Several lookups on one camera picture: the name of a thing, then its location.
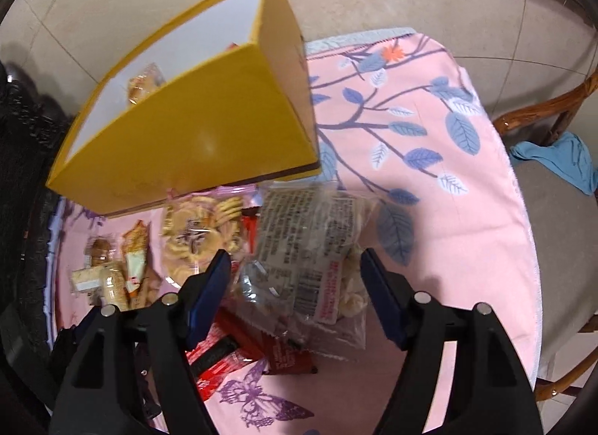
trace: barcode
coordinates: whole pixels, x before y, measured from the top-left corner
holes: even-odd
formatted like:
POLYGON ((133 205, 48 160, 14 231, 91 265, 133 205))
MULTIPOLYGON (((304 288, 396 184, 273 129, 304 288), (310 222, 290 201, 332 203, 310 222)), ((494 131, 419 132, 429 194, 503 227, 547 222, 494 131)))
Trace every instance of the barcode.
POLYGON ((295 295, 295 312, 313 317, 318 307, 320 285, 323 275, 314 271, 303 271, 299 275, 297 294, 295 295))

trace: blue cloth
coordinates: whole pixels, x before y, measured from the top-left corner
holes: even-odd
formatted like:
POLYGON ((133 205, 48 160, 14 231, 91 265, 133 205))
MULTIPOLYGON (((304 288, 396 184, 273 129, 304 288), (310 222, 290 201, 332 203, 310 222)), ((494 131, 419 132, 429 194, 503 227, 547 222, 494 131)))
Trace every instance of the blue cloth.
POLYGON ((598 169, 594 170, 590 151, 573 133, 564 132, 552 146, 522 141, 511 147, 509 157, 513 165, 523 160, 537 160, 588 196, 598 187, 598 169))

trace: orange flower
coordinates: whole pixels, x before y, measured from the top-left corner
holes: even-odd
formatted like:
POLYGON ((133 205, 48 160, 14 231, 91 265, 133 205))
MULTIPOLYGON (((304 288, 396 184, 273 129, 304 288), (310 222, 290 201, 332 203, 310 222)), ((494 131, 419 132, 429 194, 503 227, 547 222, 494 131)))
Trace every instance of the orange flower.
POLYGON ((405 57, 405 54, 403 54, 403 49, 400 46, 388 46, 385 47, 384 50, 382 50, 382 57, 387 62, 393 62, 402 59, 403 57, 405 57))

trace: floral tablecloth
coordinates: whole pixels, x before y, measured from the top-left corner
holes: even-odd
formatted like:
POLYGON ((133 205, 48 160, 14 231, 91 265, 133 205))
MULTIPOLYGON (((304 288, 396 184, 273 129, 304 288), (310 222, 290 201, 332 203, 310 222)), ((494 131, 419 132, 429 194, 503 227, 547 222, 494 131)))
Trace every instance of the floral tablecloth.
MULTIPOLYGON (((535 378, 541 337, 539 273, 515 176, 467 72, 422 34, 354 44, 309 57, 322 173, 385 201, 373 245, 391 271, 446 305, 490 303, 535 378)), ((88 310, 70 294, 90 234, 150 223, 159 272, 160 210, 115 220, 67 207, 56 270, 57 325, 88 310)), ((206 403, 221 435, 365 435, 391 395, 404 354, 370 310, 367 348, 349 362, 318 358, 318 374, 262 376, 260 361, 227 378, 206 403)), ((447 345, 426 429, 448 402, 454 346, 447 345)))

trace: tile floor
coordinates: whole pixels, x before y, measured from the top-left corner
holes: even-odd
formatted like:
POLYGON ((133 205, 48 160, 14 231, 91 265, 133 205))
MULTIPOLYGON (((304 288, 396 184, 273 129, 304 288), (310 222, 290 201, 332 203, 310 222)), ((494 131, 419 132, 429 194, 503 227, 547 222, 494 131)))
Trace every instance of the tile floor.
MULTIPOLYGON (((538 375, 548 380, 557 380, 564 376, 569 370, 575 367, 585 356, 587 356, 598 345, 598 332, 591 334, 576 334, 565 344, 546 365, 541 365, 538 375)), ((591 370, 587 370, 573 386, 584 386, 590 376, 591 370)), ((551 400, 539 403, 540 417, 545 433, 548 433, 556 422, 564 415, 571 403, 575 401, 572 396, 564 394, 556 395, 551 400)))
MULTIPOLYGON (((121 57, 197 1, 16 0, 0 25, 0 58, 75 114, 121 57)), ((289 1, 306 40, 398 26, 432 36, 469 69, 493 117, 577 86, 596 64, 596 31, 571 0, 289 1)), ((589 102, 573 128, 598 155, 598 133, 588 131, 598 131, 596 107, 589 102)))

